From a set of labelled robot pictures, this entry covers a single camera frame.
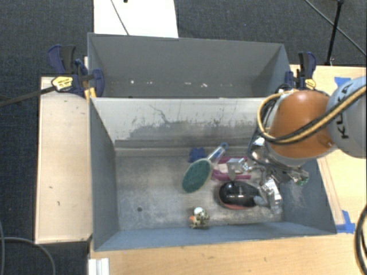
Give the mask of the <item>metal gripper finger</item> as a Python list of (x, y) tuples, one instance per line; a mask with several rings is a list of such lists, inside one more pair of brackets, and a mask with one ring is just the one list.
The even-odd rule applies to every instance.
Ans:
[(269, 179), (257, 187), (253, 198), (255, 205), (269, 208), (274, 214), (282, 213), (283, 199), (274, 179)]
[(230, 180), (250, 180), (249, 165), (246, 158), (230, 158), (227, 161)]

